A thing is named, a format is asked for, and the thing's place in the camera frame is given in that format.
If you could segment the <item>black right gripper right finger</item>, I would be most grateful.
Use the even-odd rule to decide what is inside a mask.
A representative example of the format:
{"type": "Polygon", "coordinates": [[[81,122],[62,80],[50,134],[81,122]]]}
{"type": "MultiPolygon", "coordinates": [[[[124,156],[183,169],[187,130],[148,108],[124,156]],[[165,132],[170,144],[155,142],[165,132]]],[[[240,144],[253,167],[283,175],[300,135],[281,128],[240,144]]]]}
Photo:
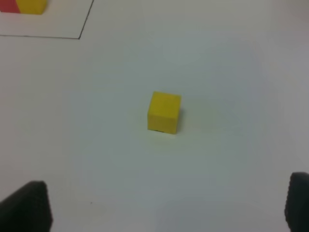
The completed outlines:
{"type": "Polygon", "coordinates": [[[294,172],[290,176],[284,209],[291,232],[309,231],[309,174],[294,172]]]}

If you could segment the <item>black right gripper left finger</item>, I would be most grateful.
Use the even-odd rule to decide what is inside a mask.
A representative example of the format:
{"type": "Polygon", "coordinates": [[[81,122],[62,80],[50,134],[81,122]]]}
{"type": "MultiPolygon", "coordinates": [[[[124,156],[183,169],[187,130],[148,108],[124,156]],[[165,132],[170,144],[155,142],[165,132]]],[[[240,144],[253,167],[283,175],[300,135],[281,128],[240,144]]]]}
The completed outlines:
{"type": "Polygon", "coordinates": [[[0,202],[2,232],[49,232],[53,224],[47,184],[30,181],[0,202]]]}

